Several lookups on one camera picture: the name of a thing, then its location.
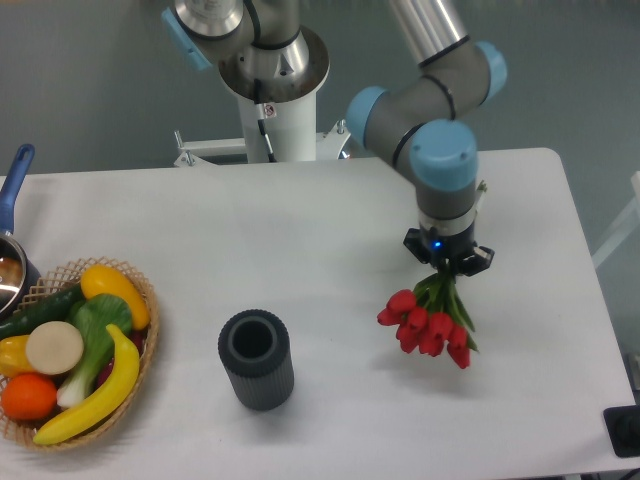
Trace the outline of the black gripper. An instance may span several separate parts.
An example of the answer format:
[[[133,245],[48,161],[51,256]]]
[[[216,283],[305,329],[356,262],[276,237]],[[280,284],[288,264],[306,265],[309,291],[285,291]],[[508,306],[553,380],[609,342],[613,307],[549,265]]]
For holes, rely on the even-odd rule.
[[[474,244],[474,234],[474,224],[452,236],[443,236],[435,228],[409,228],[403,245],[422,264],[453,260],[455,275],[471,277],[489,269],[495,256],[493,249]]]

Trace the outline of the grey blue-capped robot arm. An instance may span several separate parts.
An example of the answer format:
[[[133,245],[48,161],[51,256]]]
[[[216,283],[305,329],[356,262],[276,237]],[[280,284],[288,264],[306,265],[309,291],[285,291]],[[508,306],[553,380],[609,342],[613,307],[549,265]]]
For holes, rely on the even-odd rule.
[[[477,144],[460,118],[503,88],[506,63],[492,44],[471,41],[449,1],[393,1],[390,10],[419,77],[398,93],[360,91],[346,128],[413,184],[419,225],[406,246],[437,270],[472,276],[494,253],[474,238]],[[236,96],[250,162],[318,158],[315,95],[330,62],[297,2],[174,1],[161,17],[191,64],[216,67]]]

